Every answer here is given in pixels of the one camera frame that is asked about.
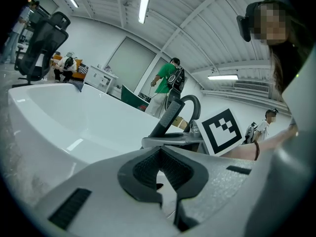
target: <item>person in white shirt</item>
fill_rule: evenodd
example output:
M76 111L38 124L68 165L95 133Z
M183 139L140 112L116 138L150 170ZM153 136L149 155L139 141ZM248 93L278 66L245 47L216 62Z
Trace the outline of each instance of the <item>person in white shirt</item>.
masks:
M56 65L54 69L55 81L60 81L60 75L64 75L63 82L69 82L73 73L77 71L77 63L72 57L63 57Z
M19 36L24 26L28 24L30 10L35 11L39 5L39 1L33 2L30 6L25 7L21 12L18 21L15 23L14 27L12 28L12 32L10 33L9 39L2 54L2 58L0 60L1 63L6 62L10 53L10 61L11 63L15 63L15 49L16 45L18 44Z
M269 126L276 121L277 109L266 111L266 120L263 120L257 127L253 140L264 141L269 134Z

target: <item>orange sofa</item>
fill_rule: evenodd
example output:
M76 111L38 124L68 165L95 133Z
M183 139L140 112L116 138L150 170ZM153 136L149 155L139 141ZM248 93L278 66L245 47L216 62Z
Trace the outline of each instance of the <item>orange sofa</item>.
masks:
M55 54L53 57L53 60L61 60L62 58L63 58L63 56ZM77 72L73 73L72 78L84 80L85 74L81 74L78 72L78 68L79 68L82 60L75 60L75 62L77 63Z

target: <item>white bathtub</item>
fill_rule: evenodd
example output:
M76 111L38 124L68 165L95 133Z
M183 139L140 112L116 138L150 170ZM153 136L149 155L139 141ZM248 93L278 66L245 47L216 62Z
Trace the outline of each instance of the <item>white bathtub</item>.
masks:
M90 163L138 150L158 122L89 85L81 93L72 84L18 87L8 101L20 174L27 189L36 189L34 178L45 183L44 193Z

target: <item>man in green shirt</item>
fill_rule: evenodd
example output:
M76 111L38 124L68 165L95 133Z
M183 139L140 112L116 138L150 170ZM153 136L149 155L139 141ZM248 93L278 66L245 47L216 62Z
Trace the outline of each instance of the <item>man in green shirt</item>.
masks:
M167 85L170 75L177 71L178 66L180 65L180 60L178 58L173 58L170 63L167 63L162 66L159 73L155 76L154 80L151 83L151 87L154 87L158 80L162 78L161 83L159 84L155 95L151 99L149 106L146 108L145 112L151 116L159 118L163 115L165 108L164 103L167 99L167 94L169 92L169 87Z

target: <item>white shirt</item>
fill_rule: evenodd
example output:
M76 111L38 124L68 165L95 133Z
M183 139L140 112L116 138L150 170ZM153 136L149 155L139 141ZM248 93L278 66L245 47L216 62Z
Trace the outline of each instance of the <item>white shirt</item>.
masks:
M61 68L63 69L63 71L72 71L73 73L76 72L76 71L77 71L77 63L76 63L75 60L74 60L73 65L72 65L70 68L68 68L67 70L64 70L64 66L65 66L65 63L66 63L67 59L69 59L69 57L63 57L63 58L57 63L57 65L58 65L59 67L61 67Z
M29 19L29 14L30 14L30 8L29 7L25 7L24 10L21 12L19 18L22 18L24 20L28 20ZM24 23L20 23L18 21L14 25L12 31L15 32L15 33L20 34L22 32L23 28L24 28Z
M266 120L263 120L257 127L257 131L261 132L261 135L258 138L259 141L264 141L269 134L269 124Z

